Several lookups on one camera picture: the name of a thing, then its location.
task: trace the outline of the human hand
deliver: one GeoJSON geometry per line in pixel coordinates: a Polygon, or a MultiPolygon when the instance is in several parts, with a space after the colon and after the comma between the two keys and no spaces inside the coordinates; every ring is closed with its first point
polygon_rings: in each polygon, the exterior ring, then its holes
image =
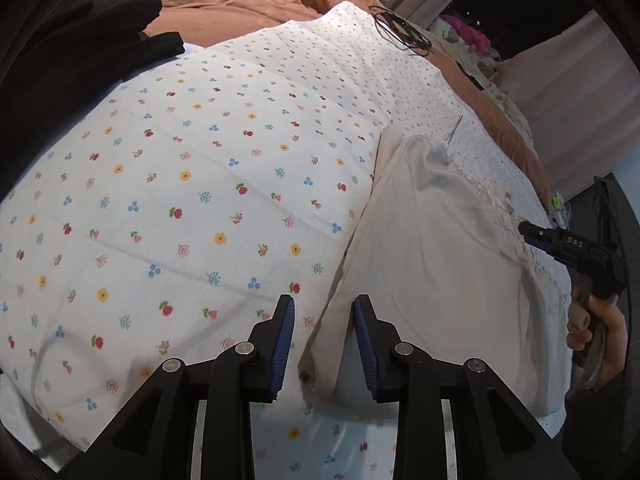
{"type": "MultiPolygon", "coordinates": [[[[576,312],[579,312],[577,309],[580,309],[584,313],[584,308],[577,303],[578,298],[580,298],[580,291],[577,288],[572,296],[574,303],[571,308],[576,312]]],[[[602,360],[602,368],[594,385],[594,388],[598,389],[607,384],[625,368],[626,321],[617,306],[609,303],[609,301],[600,300],[595,296],[589,297],[587,310],[590,315],[599,317],[608,329],[607,347],[602,360]]],[[[584,350],[584,346],[593,338],[590,330],[581,330],[571,320],[567,324],[567,328],[569,333],[566,337],[566,344],[571,350],[577,352],[584,350]]]]}

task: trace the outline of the clothing pile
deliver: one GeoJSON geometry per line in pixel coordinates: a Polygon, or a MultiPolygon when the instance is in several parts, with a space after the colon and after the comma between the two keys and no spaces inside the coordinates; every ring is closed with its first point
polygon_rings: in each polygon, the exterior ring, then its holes
{"type": "Polygon", "coordinates": [[[134,70],[184,52],[177,32],[142,31],[160,0],[60,0],[0,84],[5,196],[52,136],[134,70]]]}

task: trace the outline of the brown blanket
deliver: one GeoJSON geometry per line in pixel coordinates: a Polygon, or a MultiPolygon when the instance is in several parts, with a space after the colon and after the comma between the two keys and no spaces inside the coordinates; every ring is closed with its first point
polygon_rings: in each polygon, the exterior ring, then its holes
{"type": "MultiPolygon", "coordinates": [[[[160,16],[146,33],[177,30],[188,43],[211,46],[289,20],[314,20],[344,1],[367,11],[369,6],[380,5],[377,0],[162,0],[160,16]]],[[[545,171],[500,108],[443,52],[432,49],[427,60],[440,69],[454,92],[474,110],[496,144],[527,175],[548,208],[551,193],[545,171]]]]}

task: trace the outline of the black cable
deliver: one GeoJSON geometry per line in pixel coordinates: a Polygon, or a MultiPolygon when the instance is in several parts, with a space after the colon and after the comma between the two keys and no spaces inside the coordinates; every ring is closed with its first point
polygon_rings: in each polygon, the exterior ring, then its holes
{"type": "Polygon", "coordinates": [[[385,7],[370,6],[369,11],[380,36],[383,36],[382,31],[384,30],[388,37],[395,38],[406,47],[402,50],[411,50],[417,56],[429,55],[429,50],[433,46],[431,41],[425,38],[411,23],[385,7]],[[426,54],[418,52],[418,49],[426,51],[426,54]]]}

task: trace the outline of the black cloth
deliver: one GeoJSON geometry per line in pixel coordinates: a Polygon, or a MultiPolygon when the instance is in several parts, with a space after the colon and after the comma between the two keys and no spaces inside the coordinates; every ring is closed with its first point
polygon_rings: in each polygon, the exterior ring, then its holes
{"type": "Polygon", "coordinates": [[[184,52],[177,32],[142,31],[160,0],[60,0],[0,85],[4,197],[60,128],[133,71],[184,52]]]}
{"type": "Polygon", "coordinates": [[[630,371],[597,391],[579,392],[564,402],[562,452],[582,480],[611,478],[623,452],[623,424],[631,393],[630,371]]]}

